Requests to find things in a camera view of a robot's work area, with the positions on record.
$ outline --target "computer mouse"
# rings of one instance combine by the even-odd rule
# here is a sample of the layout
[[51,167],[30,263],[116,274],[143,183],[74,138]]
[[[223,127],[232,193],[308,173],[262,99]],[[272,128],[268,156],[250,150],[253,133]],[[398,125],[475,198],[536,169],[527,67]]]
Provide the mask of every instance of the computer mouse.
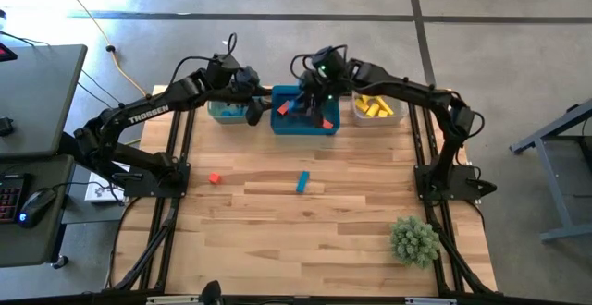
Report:
[[32,193],[20,208],[18,224],[25,228],[36,226],[56,196],[57,193],[53,189],[39,189]]

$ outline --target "caster wheel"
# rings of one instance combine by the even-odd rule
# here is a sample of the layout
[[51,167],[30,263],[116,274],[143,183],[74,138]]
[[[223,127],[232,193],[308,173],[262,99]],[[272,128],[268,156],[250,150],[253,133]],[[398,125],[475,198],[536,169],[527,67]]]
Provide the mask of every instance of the caster wheel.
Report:
[[63,266],[65,266],[66,264],[68,264],[69,261],[70,261],[70,259],[68,259],[67,256],[60,255],[59,258],[57,259],[57,262],[56,263],[52,263],[52,268],[54,268],[54,269],[60,269]]

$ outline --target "green plant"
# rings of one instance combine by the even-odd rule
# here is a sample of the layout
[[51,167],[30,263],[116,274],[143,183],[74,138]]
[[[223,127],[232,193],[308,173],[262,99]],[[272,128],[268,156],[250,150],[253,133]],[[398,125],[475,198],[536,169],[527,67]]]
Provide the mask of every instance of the green plant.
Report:
[[431,225],[415,216],[399,217],[390,229],[392,255],[403,264],[425,269],[438,257],[439,237]]

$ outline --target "black desk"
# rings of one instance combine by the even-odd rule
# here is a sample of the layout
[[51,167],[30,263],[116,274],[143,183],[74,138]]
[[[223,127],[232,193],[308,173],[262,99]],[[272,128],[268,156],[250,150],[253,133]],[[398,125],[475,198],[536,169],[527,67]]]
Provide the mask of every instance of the black desk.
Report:
[[15,132],[0,138],[0,159],[55,154],[87,47],[15,47],[17,60],[0,62],[0,117]]
[[[0,164],[0,172],[14,164]],[[29,186],[30,192],[40,188],[52,187],[70,181],[74,158],[68,155],[45,157],[40,161],[16,163],[9,172],[27,172],[33,175]],[[32,229],[25,229],[16,224],[0,225],[0,267],[11,267],[44,262],[55,262],[64,237],[64,227],[60,222],[64,199],[68,187],[56,189],[57,198],[43,216],[39,224]]]

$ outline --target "yellow block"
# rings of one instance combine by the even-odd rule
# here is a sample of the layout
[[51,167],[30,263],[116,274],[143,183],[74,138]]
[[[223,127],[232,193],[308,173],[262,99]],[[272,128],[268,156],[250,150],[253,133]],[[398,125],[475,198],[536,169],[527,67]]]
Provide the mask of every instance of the yellow block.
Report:
[[385,111],[387,111],[387,112],[388,112],[388,115],[389,115],[389,116],[392,116],[392,115],[394,115],[394,114],[395,114],[394,112],[392,112],[392,110],[390,109],[390,107],[387,105],[387,102],[385,102],[385,100],[383,100],[382,98],[380,98],[380,97],[376,97],[376,102],[377,102],[378,104],[380,104],[380,107],[381,107],[383,110],[385,110]]
[[378,112],[378,110],[380,110],[380,105],[372,104],[372,106],[370,106],[370,109],[368,110],[368,112],[366,112],[366,115],[367,116],[375,116],[376,113]]
[[368,102],[370,102],[372,99],[373,97],[362,95],[362,101],[364,101],[366,104],[368,104]]
[[364,101],[362,101],[361,99],[356,99],[355,100],[355,105],[362,110],[362,112],[366,112],[368,111],[368,109],[370,108],[370,106],[368,106],[368,104],[364,103]]

